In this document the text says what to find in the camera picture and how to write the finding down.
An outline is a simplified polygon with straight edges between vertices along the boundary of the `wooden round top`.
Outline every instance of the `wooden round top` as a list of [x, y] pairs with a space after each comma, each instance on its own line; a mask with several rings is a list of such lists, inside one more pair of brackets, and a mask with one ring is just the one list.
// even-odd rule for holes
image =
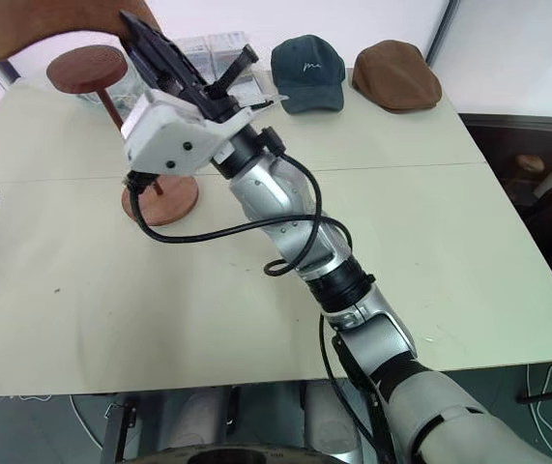
[[61, 92], [89, 94], [110, 87], [127, 71], [128, 63], [121, 51], [108, 45], [89, 45], [57, 57], [46, 74]]

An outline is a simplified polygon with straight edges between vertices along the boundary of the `robotic arm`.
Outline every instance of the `robotic arm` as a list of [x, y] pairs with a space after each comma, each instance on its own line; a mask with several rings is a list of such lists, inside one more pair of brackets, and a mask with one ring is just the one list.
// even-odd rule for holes
[[171, 238], [141, 218], [138, 195], [159, 174], [191, 175], [210, 162], [230, 181], [253, 221], [233, 229], [262, 227], [283, 258], [268, 264], [266, 274], [294, 269], [309, 287], [336, 330], [333, 345], [349, 378], [358, 389], [378, 393], [407, 462], [552, 462], [449, 377], [417, 362], [413, 337], [353, 256], [343, 226], [323, 214], [311, 173], [285, 155], [273, 129], [256, 132], [249, 124], [255, 113], [228, 96], [236, 76], [257, 60], [251, 48], [208, 85], [171, 41], [135, 16], [122, 15], [133, 35], [124, 47], [145, 81], [158, 89], [140, 99], [122, 129], [131, 167], [128, 189], [140, 227], [168, 243], [231, 233]]

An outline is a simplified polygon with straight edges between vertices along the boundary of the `table surface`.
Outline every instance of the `table surface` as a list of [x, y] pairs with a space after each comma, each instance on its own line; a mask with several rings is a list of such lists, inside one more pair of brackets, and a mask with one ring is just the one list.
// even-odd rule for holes
[[[345, 83], [341, 113], [277, 107], [268, 125], [316, 173], [422, 363], [552, 360], [552, 274], [446, 97], [395, 115]], [[324, 377], [317, 303], [295, 275], [262, 274], [267, 237], [154, 242], [121, 209], [126, 172], [102, 110], [28, 82], [0, 102], [0, 395]], [[163, 233], [245, 220], [215, 170], [197, 181]]]

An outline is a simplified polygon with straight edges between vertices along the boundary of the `brown flat cap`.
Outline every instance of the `brown flat cap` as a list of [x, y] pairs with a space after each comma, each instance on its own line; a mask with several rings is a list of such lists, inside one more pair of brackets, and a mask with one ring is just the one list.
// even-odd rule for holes
[[144, 0], [0, 0], [0, 60], [63, 32], [101, 31], [127, 39], [121, 10], [159, 29]]
[[383, 41], [363, 50], [355, 60], [353, 86], [388, 111], [434, 107], [441, 84], [414, 45]]

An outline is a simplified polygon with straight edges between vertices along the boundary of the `dark blue baseball cap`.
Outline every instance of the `dark blue baseball cap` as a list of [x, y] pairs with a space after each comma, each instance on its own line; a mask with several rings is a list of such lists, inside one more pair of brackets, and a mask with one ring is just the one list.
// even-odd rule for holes
[[272, 75], [277, 90], [288, 96], [282, 106], [289, 114], [344, 106], [344, 61], [319, 37], [301, 36], [274, 48]]

